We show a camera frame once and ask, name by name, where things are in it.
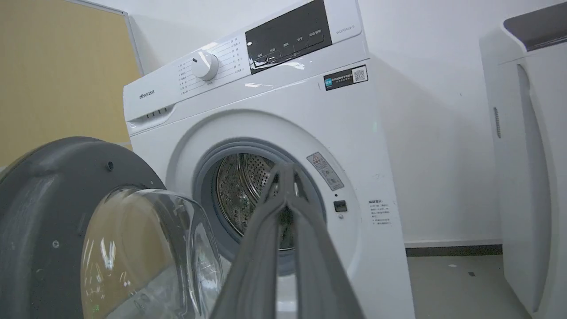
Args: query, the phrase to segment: front-loading washing machine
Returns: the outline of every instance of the front-loading washing machine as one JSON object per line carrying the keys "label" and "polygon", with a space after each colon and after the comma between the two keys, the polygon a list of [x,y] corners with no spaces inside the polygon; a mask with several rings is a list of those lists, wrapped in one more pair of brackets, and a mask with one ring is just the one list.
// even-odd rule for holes
{"label": "front-loading washing machine", "polygon": [[[298,3],[124,88],[134,152],[203,205],[225,272],[275,163],[296,163],[368,318],[413,318],[386,140],[355,0]],[[295,312],[293,235],[278,310]]]}
{"label": "front-loading washing machine", "polygon": [[[18,159],[5,317],[207,314],[272,168],[294,163],[365,316],[413,319],[371,63],[356,0],[303,1],[125,86],[135,154],[76,137]],[[279,318],[298,310],[294,240],[281,229]]]}

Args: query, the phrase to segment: yellow wall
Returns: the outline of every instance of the yellow wall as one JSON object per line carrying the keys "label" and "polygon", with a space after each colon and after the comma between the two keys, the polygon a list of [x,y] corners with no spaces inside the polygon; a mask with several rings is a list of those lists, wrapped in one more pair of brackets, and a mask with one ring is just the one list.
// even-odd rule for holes
{"label": "yellow wall", "polygon": [[64,0],[0,1],[0,167],[67,136],[129,142],[140,77],[124,16]]}

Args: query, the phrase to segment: warning label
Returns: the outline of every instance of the warning label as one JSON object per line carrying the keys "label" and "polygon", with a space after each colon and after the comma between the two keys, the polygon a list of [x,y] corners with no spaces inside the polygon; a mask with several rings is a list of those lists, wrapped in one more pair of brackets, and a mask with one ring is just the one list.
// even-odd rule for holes
{"label": "warning label", "polygon": [[390,206],[384,203],[382,199],[369,200],[368,206],[370,207],[373,225],[392,224],[392,222],[390,222]]}
{"label": "warning label", "polygon": [[315,154],[311,154],[307,156],[307,160],[313,164],[313,167],[317,171],[319,171],[319,174],[321,174],[321,176],[325,179],[327,185],[329,185],[332,191],[345,187],[337,173],[335,173],[335,170],[329,165],[321,153],[317,152]]}

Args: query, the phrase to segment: gray floor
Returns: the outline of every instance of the gray floor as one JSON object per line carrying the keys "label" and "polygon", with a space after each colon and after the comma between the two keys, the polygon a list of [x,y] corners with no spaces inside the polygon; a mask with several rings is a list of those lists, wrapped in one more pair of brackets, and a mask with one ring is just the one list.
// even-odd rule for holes
{"label": "gray floor", "polygon": [[501,255],[408,257],[408,264],[416,319],[531,319],[504,279]]}

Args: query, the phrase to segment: appliance vent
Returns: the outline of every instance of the appliance vent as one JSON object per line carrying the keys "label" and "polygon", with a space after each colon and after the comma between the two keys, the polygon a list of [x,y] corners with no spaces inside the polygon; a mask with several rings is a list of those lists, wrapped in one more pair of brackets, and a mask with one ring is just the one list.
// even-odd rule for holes
{"label": "appliance vent", "polygon": [[502,138],[502,135],[500,134],[500,118],[498,117],[497,108],[494,108],[494,119],[496,120],[496,135],[498,135],[498,138]]}

